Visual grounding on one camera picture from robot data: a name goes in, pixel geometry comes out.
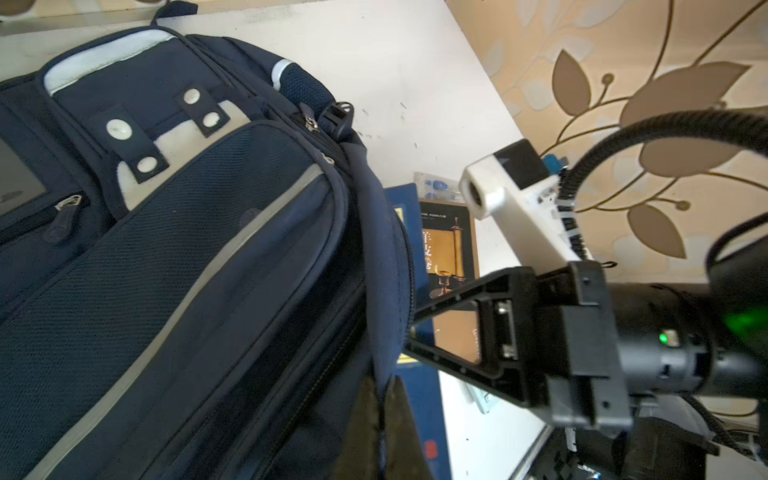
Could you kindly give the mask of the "dark blue book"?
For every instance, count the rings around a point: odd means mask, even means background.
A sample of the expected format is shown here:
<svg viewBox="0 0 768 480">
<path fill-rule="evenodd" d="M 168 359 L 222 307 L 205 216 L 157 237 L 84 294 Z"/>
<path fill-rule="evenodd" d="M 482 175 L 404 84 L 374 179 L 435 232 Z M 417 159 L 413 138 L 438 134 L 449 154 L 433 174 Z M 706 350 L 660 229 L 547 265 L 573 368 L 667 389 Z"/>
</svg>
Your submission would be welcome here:
<svg viewBox="0 0 768 480">
<path fill-rule="evenodd" d="M 415 298 L 416 305 L 421 306 L 427 302 L 429 294 L 417 187 L 409 183 L 387 188 L 385 193 L 405 227 L 414 255 Z M 438 371 L 403 355 L 398 360 L 397 373 L 403 379 L 432 476 L 435 479 L 450 479 L 452 475 Z"/>
</svg>

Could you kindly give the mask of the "navy blue student backpack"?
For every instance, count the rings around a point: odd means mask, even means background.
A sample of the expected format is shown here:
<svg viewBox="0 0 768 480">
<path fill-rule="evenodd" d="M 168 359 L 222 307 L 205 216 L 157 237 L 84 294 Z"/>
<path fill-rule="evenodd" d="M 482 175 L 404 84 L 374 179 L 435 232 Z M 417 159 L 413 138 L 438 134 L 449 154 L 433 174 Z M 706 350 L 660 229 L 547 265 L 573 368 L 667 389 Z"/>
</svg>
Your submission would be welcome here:
<svg viewBox="0 0 768 480">
<path fill-rule="evenodd" d="M 1 475 L 333 479 L 414 255 L 354 108 L 158 23 L 1 84 Z"/>
</svg>

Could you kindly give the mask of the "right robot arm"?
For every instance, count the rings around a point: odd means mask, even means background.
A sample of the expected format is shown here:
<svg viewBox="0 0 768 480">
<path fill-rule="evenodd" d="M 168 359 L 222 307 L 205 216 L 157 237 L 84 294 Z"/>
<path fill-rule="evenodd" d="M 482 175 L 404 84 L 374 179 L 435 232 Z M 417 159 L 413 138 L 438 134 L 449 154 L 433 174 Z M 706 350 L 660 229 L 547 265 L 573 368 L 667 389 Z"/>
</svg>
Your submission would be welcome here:
<svg viewBox="0 0 768 480">
<path fill-rule="evenodd" d="M 551 427 L 521 478 L 705 479 L 728 453 L 753 464 L 767 434 L 742 449 L 700 396 L 753 399 L 767 420 L 767 241 L 734 239 L 764 227 L 757 215 L 722 234 L 703 284 L 610 283 L 577 223 L 576 197 L 616 153 L 664 139 L 767 152 L 767 119 L 730 110 L 667 113 L 633 123 L 550 174 L 527 140 L 469 165 L 459 186 L 470 213 L 492 218 L 518 265 L 421 307 L 422 323 L 456 310 L 478 327 L 468 361 L 411 332 L 405 352 Z"/>
</svg>

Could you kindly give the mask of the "brown cover book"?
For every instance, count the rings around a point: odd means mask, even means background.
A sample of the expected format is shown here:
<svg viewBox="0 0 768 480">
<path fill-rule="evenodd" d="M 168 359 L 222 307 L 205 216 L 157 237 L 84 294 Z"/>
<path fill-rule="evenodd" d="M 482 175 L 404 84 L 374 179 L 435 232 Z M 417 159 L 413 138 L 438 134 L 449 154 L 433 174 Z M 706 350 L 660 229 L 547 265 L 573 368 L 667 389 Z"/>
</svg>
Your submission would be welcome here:
<svg viewBox="0 0 768 480">
<path fill-rule="evenodd" d="M 451 294 L 479 277 L 474 219 L 458 203 L 420 202 L 429 300 Z M 418 338 L 465 361 L 481 358 L 478 320 L 468 306 L 456 307 L 417 326 Z"/>
</svg>

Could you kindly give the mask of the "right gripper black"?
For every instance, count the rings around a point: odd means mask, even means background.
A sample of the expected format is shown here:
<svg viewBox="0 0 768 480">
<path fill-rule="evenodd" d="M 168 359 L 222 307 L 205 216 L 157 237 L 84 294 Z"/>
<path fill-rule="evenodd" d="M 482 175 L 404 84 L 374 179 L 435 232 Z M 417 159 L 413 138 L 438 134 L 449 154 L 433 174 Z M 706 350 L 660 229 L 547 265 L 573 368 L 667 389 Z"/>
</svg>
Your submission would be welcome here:
<svg viewBox="0 0 768 480">
<path fill-rule="evenodd" d="M 421 306 L 420 324 L 451 310 L 477 321 L 470 362 L 410 332 L 404 351 L 559 428 L 628 431 L 629 389 L 611 296 L 600 263 L 570 262 L 538 275 L 506 268 Z"/>
</svg>

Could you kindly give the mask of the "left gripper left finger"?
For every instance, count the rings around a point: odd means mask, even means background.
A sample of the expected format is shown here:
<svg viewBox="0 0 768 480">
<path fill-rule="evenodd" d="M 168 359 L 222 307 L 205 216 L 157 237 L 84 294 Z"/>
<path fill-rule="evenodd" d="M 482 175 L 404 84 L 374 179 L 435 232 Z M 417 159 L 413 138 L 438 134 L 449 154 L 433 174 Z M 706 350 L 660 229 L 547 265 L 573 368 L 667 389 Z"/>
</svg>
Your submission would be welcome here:
<svg viewBox="0 0 768 480">
<path fill-rule="evenodd" d="M 350 413 L 333 479 L 371 480 L 380 475 L 380 409 L 376 384 L 366 377 Z"/>
</svg>

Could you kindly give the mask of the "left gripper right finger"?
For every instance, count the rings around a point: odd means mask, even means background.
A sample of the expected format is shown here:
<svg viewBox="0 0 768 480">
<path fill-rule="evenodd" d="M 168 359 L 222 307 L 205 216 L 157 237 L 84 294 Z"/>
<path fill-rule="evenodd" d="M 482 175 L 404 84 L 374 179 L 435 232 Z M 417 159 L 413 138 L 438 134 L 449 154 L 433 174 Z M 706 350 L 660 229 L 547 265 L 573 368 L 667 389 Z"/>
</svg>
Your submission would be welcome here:
<svg viewBox="0 0 768 480">
<path fill-rule="evenodd" d="M 385 479 L 432 479 L 405 385 L 394 377 L 384 397 Z"/>
</svg>

